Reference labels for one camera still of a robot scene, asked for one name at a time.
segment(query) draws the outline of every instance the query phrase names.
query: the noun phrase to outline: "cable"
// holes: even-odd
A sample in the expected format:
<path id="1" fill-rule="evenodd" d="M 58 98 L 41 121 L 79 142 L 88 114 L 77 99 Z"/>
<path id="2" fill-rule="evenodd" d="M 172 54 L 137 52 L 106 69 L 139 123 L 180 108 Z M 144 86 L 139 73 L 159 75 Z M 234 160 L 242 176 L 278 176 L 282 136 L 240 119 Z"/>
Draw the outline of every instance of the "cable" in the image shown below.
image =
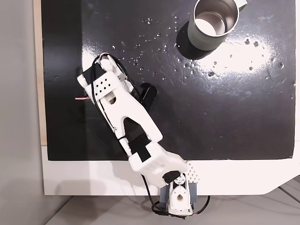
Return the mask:
<path id="1" fill-rule="evenodd" d="M 145 186 L 146 186 L 146 189 L 147 189 L 147 193 L 148 193 L 148 196 L 149 196 L 149 199 L 150 199 L 150 202 L 151 202 L 153 208 L 156 208 L 156 209 L 158 209 L 159 211 L 164 212 L 165 214 L 168 214 L 169 216 L 172 216 L 172 217 L 177 217 L 177 218 L 182 218 L 182 219 L 185 219 L 185 218 L 186 218 L 186 216 L 178 216 L 178 215 L 169 213 L 169 212 L 167 212 L 166 210 L 163 210 L 163 209 L 159 208 L 159 207 L 153 202 L 153 200 L 152 200 L 152 197 L 151 197 L 151 194 L 150 194 L 150 191 L 149 191 L 149 187 L 148 187 L 148 184 L 147 184 L 147 181 L 146 181 L 146 178 L 144 177 L 144 175 L 142 175 L 142 179 L 144 180 L 144 183 L 145 183 Z"/>
<path id="2" fill-rule="evenodd" d="M 282 190 L 284 193 L 286 193 L 288 196 L 290 196 L 293 200 L 295 200 L 296 202 L 300 203 L 300 200 L 296 197 L 294 197 L 292 194 L 290 194 L 288 191 L 284 190 L 282 187 L 278 187 L 280 190 Z"/>
<path id="3" fill-rule="evenodd" d="M 94 103 L 95 103 L 96 108 L 98 109 L 99 113 L 101 114 L 101 116 L 102 116 L 103 118 L 104 118 L 104 116 L 103 116 L 103 114 L 102 114 L 102 112 L 101 112 L 101 110 L 100 110 L 100 108 L 99 108 L 99 106 L 98 106 L 98 104 L 97 104 L 97 102 L 96 102 L 96 98 L 95 98 L 94 81 L 95 81 L 96 78 L 97 78 L 97 77 L 96 77 L 95 63 L 96 63 L 96 61 L 97 61 L 98 59 L 99 59 L 99 61 L 101 61 L 102 57 L 108 56 L 108 55 L 112 57 L 112 59 L 113 59 L 113 60 L 115 61 L 115 63 L 117 64 L 118 68 L 119 68 L 119 69 L 121 70 L 121 72 L 127 77 L 127 79 L 129 80 L 129 82 L 131 83 L 131 85 L 132 85 L 133 88 L 135 89 L 135 91 L 136 91 L 136 93 L 137 93 L 137 95 L 138 95 L 138 97 L 139 97 L 139 102 L 141 103 L 141 102 L 143 101 L 140 92 L 138 91 L 138 89 L 136 88 L 135 84 L 134 84 L 134 83 L 132 82 L 132 80 L 130 79 L 129 74 L 128 74 L 127 70 L 125 69 L 125 67 L 122 65 L 122 63 L 121 63 L 116 57 L 114 57 L 113 55 L 104 52 L 104 53 L 102 53 L 101 55 L 97 56 L 97 57 L 94 59 L 93 64 L 92 64 L 92 68 L 91 68 L 91 72 L 90 72 L 92 98 L 93 98 L 93 101 L 94 101 Z M 103 107 L 101 101 L 99 101 L 99 103 L 100 103 L 100 105 L 101 105 L 101 107 L 102 107 L 102 110 L 103 110 L 103 112 L 104 112 L 104 114 L 105 114 L 105 116 L 106 116 L 106 118 L 107 118 L 107 121 L 108 121 L 109 124 L 112 126 L 112 128 L 114 128 L 113 125 L 112 125 L 112 123 L 110 122 L 109 118 L 107 117 L 107 114 L 106 114 L 106 112 L 105 112 L 105 109 L 104 109 L 104 107 Z M 156 209 L 158 209 L 160 212 L 163 212 L 163 213 L 165 213 L 165 214 L 167 214 L 167 215 L 169 215 L 169 216 L 173 216 L 173 217 L 177 217 L 177 218 L 182 218 L 182 219 L 185 219 L 185 218 L 186 218 L 186 216 L 178 216 L 178 215 L 169 213 L 169 212 L 167 212 L 166 210 L 163 210 L 163 209 L 159 208 L 159 207 L 157 206 L 157 204 L 159 203 L 159 201 L 156 202 L 156 203 L 153 202 L 152 197 L 151 197 L 151 194 L 150 194 L 150 191 L 149 191 L 149 187 L 148 187 L 147 181 L 146 181 L 146 179 L 145 179 L 145 177 L 144 177 L 143 175 L 142 175 L 142 179 L 144 180 L 144 183 L 145 183 L 145 186 L 146 186 L 146 189 L 147 189 L 147 193 L 148 193 L 150 202 L 151 202 L 151 204 L 152 204 L 152 207 L 151 207 L 152 211 L 154 211 L 155 213 L 158 212 L 158 211 L 154 210 L 154 208 L 156 208 Z M 207 202 L 206 202 L 206 204 L 203 206 L 203 208 L 200 209 L 198 212 L 196 212 L 196 213 L 194 213 L 194 214 L 200 214 L 201 212 L 203 212 L 203 211 L 205 210 L 205 208 L 208 206 L 209 202 L 210 202 L 210 196 L 208 196 Z"/>
<path id="4" fill-rule="evenodd" d="M 139 92 L 139 90 L 137 89 L 137 87 L 135 86 L 135 84 L 132 82 L 127 70 L 125 69 L 125 67 L 123 66 L 123 64 L 120 62 L 120 60 L 118 60 L 116 57 L 114 57 L 113 55 L 111 55 L 110 53 L 104 52 L 100 55 L 100 61 L 102 59 L 103 56 L 110 56 L 112 57 L 112 59 L 115 61 L 115 63 L 117 64 L 118 68 L 121 70 L 121 72 L 127 77 L 128 81 L 131 83 L 131 85 L 133 86 L 134 90 L 136 91 L 138 98 L 139 98 L 139 102 L 142 103 L 143 99 L 142 96 Z"/>
<path id="5" fill-rule="evenodd" d="M 206 201 L 205 205 L 202 207 L 202 209 L 200 209 L 197 212 L 194 212 L 194 214 L 200 214 L 200 213 L 202 213 L 206 209 L 206 207 L 208 206 L 209 203 L 210 203 L 210 195 L 207 196 L 207 201 Z"/>
<path id="6" fill-rule="evenodd" d="M 95 90 L 94 90 L 94 81 L 96 80 L 96 68 L 95 68 L 95 63 L 96 63 L 96 61 L 97 61 L 100 57 L 101 57 L 101 55 L 97 56 L 97 57 L 94 59 L 94 61 L 93 61 L 92 68 L 91 68 L 91 71 L 90 71 L 90 80 L 91 80 L 90 84 L 91 84 L 92 97 L 93 97 L 93 101 L 94 101 L 94 103 L 95 103 L 95 106 L 96 106 L 96 108 L 98 109 L 98 111 L 99 111 L 99 113 L 101 114 L 101 116 L 104 118 L 104 116 L 103 116 L 103 114 L 102 114 L 102 112 L 101 112 L 101 110 L 100 110 L 100 108 L 99 108 L 99 106 L 98 106 L 98 104 L 97 104 L 97 101 L 96 101 L 96 98 L 95 98 Z M 107 117 L 106 112 L 105 112 L 105 109 L 104 109 L 104 107 L 103 107 L 103 105 L 102 105 L 102 103 L 101 103 L 100 100 L 99 100 L 99 103 L 100 103 L 100 105 L 101 105 L 101 107 L 102 107 L 102 110 L 103 110 L 103 112 L 104 112 L 104 114 L 105 114 L 105 116 L 106 116 L 106 118 L 107 118 L 107 121 L 108 121 L 109 124 L 112 126 L 113 132 L 114 132 L 114 127 L 113 127 L 112 123 L 110 122 L 109 118 Z"/>
<path id="7" fill-rule="evenodd" d="M 146 181 L 144 175 L 142 175 L 142 179 L 144 180 L 144 183 L 145 183 L 145 186 L 146 186 L 146 189 L 147 189 L 147 193 L 148 193 L 150 202 L 151 202 L 151 204 L 152 204 L 151 209 L 152 209 L 152 211 L 153 211 L 154 213 L 159 214 L 160 212 L 163 212 L 163 213 L 165 213 L 165 214 L 167 214 L 167 215 L 170 215 L 170 216 L 173 216 L 173 217 L 182 218 L 182 219 L 185 219 L 185 218 L 186 218 L 186 216 L 178 216 L 178 215 L 169 213 L 169 212 L 167 212 L 166 210 L 163 210 L 163 209 L 159 208 L 159 207 L 157 206 L 157 204 L 159 204 L 159 201 L 157 201 L 156 203 L 154 203 L 153 200 L 152 200 L 152 197 L 151 197 L 151 194 L 150 194 L 150 191 L 149 191 L 149 187 L 148 187 L 148 184 L 147 184 L 147 181 Z M 205 205 L 202 207 L 202 209 L 200 209 L 200 210 L 197 211 L 197 212 L 194 212 L 193 214 L 199 215 L 200 213 L 202 213 L 202 212 L 206 209 L 206 207 L 208 206 L 209 203 L 210 203 L 210 195 L 207 196 L 207 201 L 206 201 Z"/>

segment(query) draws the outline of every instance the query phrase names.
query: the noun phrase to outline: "wooden edge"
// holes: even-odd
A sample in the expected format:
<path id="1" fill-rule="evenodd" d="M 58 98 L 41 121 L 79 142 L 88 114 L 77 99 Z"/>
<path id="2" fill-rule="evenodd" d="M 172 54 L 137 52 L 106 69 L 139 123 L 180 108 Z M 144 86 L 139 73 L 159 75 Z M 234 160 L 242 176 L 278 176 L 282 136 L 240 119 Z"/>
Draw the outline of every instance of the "wooden edge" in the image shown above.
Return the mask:
<path id="1" fill-rule="evenodd" d="M 42 8 L 41 0 L 33 0 L 34 41 L 37 71 L 37 100 L 39 115 L 39 130 L 41 145 L 47 145 L 45 91 L 44 91 L 44 61 L 42 37 Z"/>

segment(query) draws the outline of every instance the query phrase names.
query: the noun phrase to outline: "gray floor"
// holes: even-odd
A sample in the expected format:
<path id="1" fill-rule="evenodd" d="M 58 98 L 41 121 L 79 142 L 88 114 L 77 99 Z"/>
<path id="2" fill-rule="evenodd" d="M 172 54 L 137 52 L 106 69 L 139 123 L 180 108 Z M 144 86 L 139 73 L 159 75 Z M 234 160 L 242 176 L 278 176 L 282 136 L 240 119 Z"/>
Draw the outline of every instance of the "gray floor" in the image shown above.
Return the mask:
<path id="1" fill-rule="evenodd" d="M 300 179 L 282 186 L 300 199 Z M 206 197 L 199 197 L 201 208 Z M 152 213 L 146 196 L 74 196 L 47 225 L 181 224 Z M 278 188 L 266 195 L 213 196 L 201 215 L 184 221 L 203 225 L 299 225 L 300 204 Z"/>

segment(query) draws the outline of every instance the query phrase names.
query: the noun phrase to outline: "black wire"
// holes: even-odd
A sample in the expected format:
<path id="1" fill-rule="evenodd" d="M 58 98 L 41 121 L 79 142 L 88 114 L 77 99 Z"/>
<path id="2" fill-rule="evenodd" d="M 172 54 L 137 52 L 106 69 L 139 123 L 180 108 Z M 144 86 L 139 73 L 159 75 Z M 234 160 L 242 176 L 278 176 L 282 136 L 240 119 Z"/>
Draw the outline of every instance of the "black wire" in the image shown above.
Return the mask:
<path id="1" fill-rule="evenodd" d="M 91 84 L 92 97 L 93 97 L 95 106 L 96 106 L 96 108 L 98 109 L 98 111 L 99 111 L 99 113 L 101 114 L 101 116 L 104 118 L 104 116 L 103 116 L 103 114 L 102 114 L 102 112 L 101 112 L 101 110 L 100 110 L 100 108 L 99 108 L 99 106 L 98 106 L 98 104 L 97 104 L 97 102 L 96 102 L 96 98 L 95 98 L 95 90 L 94 90 L 94 81 L 95 81 L 96 78 L 97 78 L 97 77 L 96 77 L 95 63 L 96 63 L 96 61 L 97 61 L 99 58 L 100 58 L 100 55 L 97 56 L 97 57 L 94 59 L 94 61 L 93 61 L 92 68 L 91 68 L 91 72 L 90 72 L 90 79 L 91 79 L 91 83 L 90 83 L 90 84 Z M 101 105 L 101 107 L 102 107 L 102 110 L 103 110 L 103 112 L 104 112 L 104 114 L 105 114 L 105 116 L 106 116 L 106 118 L 107 118 L 107 121 L 109 122 L 109 124 L 110 124 L 110 125 L 112 126 L 112 128 L 114 129 L 112 123 L 110 122 L 108 116 L 106 115 L 105 109 L 104 109 L 104 107 L 103 107 L 101 101 L 99 101 L 99 103 L 100 103 L 100 105 Z"/>
<path id="2" fill-rule="evenodd" d="M 135 91 L 136 91 L 136 93 L 137 93 L 137 95 L 138 95 L 138 97 L 139 97 L 139 102 L 141 103 L 141 102 L 143 101 L 142 96 L 141 96 L 140 92 L 138 91 L 138 89 L 136 88 L 135 84 L 134 84 L 134 83 L 132 82 L 132 80 L 130 79 L 130 76 L 129 76 L 127 70 L 125 69 L 125 67 L 122 65 L 122 63 L 121 63 L 116 57 L 114 57 L 113 55 L 111 55 L 111 54 L 109 54 L 109 53 L 103 54 L 102 56 L 107 56 L 107 55 L 110 55 L 110 56 L 113 58 L 113 60 L 116 62 L 116 64 L 117 64 L 117 66 L 119 67 L 119 69 L 120 69 L 120 70 L 122 71 L 122 73 L 124 73 L 124 75 L 127 77 L 127 79 L 129 80 L 129 82 L 131 83 L 131 85 L 132 85 L 133 88 L 135 89 Z M 94 61 L 93 61 L 92 69 L 91 69 L 91 73 L 90 73 L 90 79 L 91 79 L 91 89 L 92 89 L 92 97 L 93 97 L 93 101 L 94 101 L 95 106 L 96 106 L 96 108 L 98 109 L 99 113 L 100 113 L 101 116 L 104 118 L 104 116 L 103 116 L 103 114 L 102 114 L 102 112 L 101 112 L 101 110 L 100 110 L 100 108 L 99 108 L 99 106 L 98 106 L 98 104 L 97 104 L 97 102 L 96 102 L 96 98 L 95 98 L 95 90 L 94 90 L 94 81 L 95 81 L 96 78 L 97 78 L 97 77 L 96 77 L 95 63 L 96 63 L 96 61 L 97 61 L 99 58 L 100 58 L 100 55 L 97 56 L 97 57 L 94 59 Z M 103 112 L 104 112 L 104 114 L 105 114 L 105 116 L 106 116 L 106 118 L 107 118 L 107 121 L 108 121 L 109 124 L 112 126 L 112 128 L 114 128 L 113 125 L 112 125 L 112 123 L 110 122 L 110 120 L 109 120 L 109 118 L 108 118 L 106 112 L 105 112 L 105 109 L 104 109 L 104 107 L 103 107 L 101 101 L 99 101 L 99 103 L 100 103 L 100 105 L 101 105 L 101 107 L 102 107 L 102 110 L 103 110 Z M 159 201 L 156 202 L 156 203 L 153 202 L 152 197 L 151 197 L 151 194 L 150 194 L 150 191 L 149 191 L 149 187 L 148 187 L 147 181 L 146 181 L 146 179 L 145 179 L 145 177 L 144 177 L 143 175 L 142 175 L 142 179 L 144 180 L 144 183 L 145 183 L 145 186 L 146 186 L 146 189 L 147 189 L 147 193 L 148 193 L 150 202 L 151 202 L 151 204 L 152 204 L 152 207 L 151 207 L 152 211 L 156 212 L 156 210 L 154 210 L 154 208 L 156 208 L 156 209 L 158 209 L 159 211 L 161 211 L 161 212 L 163 212 L 163 213 L 165 213 L 165 214 L 167 214 L 167 215 L 170 215 L 170 216 L 173 216 L 173 217 L 177 217 L 177 218 L 182 218 L 182 219 L 185 219 L 185 218 L 186 218 L 186 216 L 178 216 L 178 215 L 169 213 L 169 212 L 167 212 L 167 211 L 165 211 L 165 210 L 159 208 L 159 207 L 157 206 L 157 204 L 159 203 Z M 200 209 L 199 211 L 197 211 L 196 214 L 200 214 L 201 212 L 203 212 L 203 211 L 205 210 L 205 208 L 208 206 L 209 202 L 210 202 L 210 196 L 208 196 L 207 201 L 206 201 L 206 204 L 203 206 L 203 208 Z"/>
<path id="3" fill-rule="evenodd" d="M 178 216 L 178 215 L 169 213 L 166 210 L 163 210 L 163 209 L 159 208 L 157 206 L 157 204 L 159 204 L 159 201 L 157 201 L 156 203 L 154 203 L 153 200 L 152 200 L 152 197 L 151 197 L 151 194 L 150 194 L 150 191 L 149 191 L 149 187 L 148 187 L 148 184 L 147 184 L 147 181 L 146 181 L 144 175 L 142 175 L 142 179 L 144 180 L 144 183 L 145 183 L 145 186 L 146 186 L 146 189 L 147 189 L 147 193 L 148 193 L 150 202 L 152 204 L 151 209 L 152 209 L 153 212 L 155 212 L 155 213 L 163 212 L 163 213 L 165 213 L 167 215 L 170 215 L 170 216 L 173 216 L 173 217 L 182 218 L 182 219 L 186 218 L 186 216 Z M 207 196 L 207 201 L 206 201 L 205 205 L 202 207 L 202 209 L 200 209 L 199 211 L 197 211 L 195 214 L 199 215 L 200 213 L 202 213 L 206 209 L 206 207 L 208 206 L 209 203 L 210 203 L 210 195 Z"/>
<path id="4" fill-rule="evenodd" d="M 202 209 L 200 209 L 199 211 L 197 211 L 196 214 L 202 213 L 206 209 L 206 207 L 208 206 L 208 203 L 210 203 L 210 195 L 207 196 L 207 201 L 206 201 L 205 205 L 202 207 Z"/>
<path id="5" fill-rule="evenodd" d="M 144 177 L 144 175 L 142 175 L 142 179 L 144 180 L 144 183 L 145 183 L 145 186 L 146 186 L 146 189 L 147 189 L 147 193 L 148 193 L 148 196 L 149 196 L 149 199 L 150 199 L 150 202 L 151 202 L 153 208 L 156 208 L 156 209 L 158 209 L 159 211 L 164 212 L 165 214 L 168 214 L 169 216 L 173 216 L 173 217 L 177 217 L 177 218 L 182 218 L 182 219 L 185 219 L 185 218 L 186 218 L 186 216 L 178 216 L 178 215 L 169 213 L 169 212 L 167 212 L 166 210 L 163 210 L 163 209 L 159 208 L 159 207 L 153 202 L 153 200 L 152 200 L 152 197 L 151 197 L 151 194 L 150 194 L 150 191 L 149 191 L 149 187 L 148 187 L 148 184 L 147 184 L 147 181 L 146 181 L 146 178 Z"/>
<path id="6" fill-rule="evenodd" d="M 139 92 L 139 90 L 137 89 L 137 87 L 135 86 L 135 84 L 132 82 L 127 70 L 125 69 L 125 67 L 123 66 L 123 64 L 116 58 L 114 57 L 113 55 L 107 53 L 107 54 L 103 54 L 102 56 L 111 56 L 112 59 L 115 61 L 115 63 L 117 64 L 118 68 L 121 70 L 121 72 L 127 77 L 128 81 L 131 83 L 131 85 L 133 86 L 134 90 L 136 91 L 137 95 L 138 95 L 138 98 L 139 98 L 139 102 L 142 103 L 143 99 L 142 99 L 142 96 Z"/>

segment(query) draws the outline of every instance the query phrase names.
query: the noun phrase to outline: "white robotic arm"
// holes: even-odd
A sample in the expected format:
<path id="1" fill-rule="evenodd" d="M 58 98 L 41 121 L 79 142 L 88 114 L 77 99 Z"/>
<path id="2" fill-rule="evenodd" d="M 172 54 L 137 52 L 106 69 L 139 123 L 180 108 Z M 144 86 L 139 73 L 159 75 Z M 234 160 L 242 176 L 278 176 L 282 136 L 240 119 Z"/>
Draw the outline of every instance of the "white robotic arm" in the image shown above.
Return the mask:
<path id="1" fill-rule="evenodd" d="M 119 69 L 111 55 L 103 53 L 101 56 L 100 65 L 104 74 L 93 81 L 93 87 L 91 83 L 87 83 L 84 74 L 77 78 L 78 82 L 92 102 L 97 104 L 127 153 L 132 169 L 158 188 L 166 188 L 170 184 L 170 213 L 192 215 L 190 191 L 184 174 L 188 170 L 186 162 L 158 144 L 163 138 L 162 134 L 143 105 L 130 94 L 134 87 L 127 80 L 129 77 Z M 140 126 L 143 132 L 129 137 L 124 125 L 124 121 L 128 119 L 130 123 Z"/>

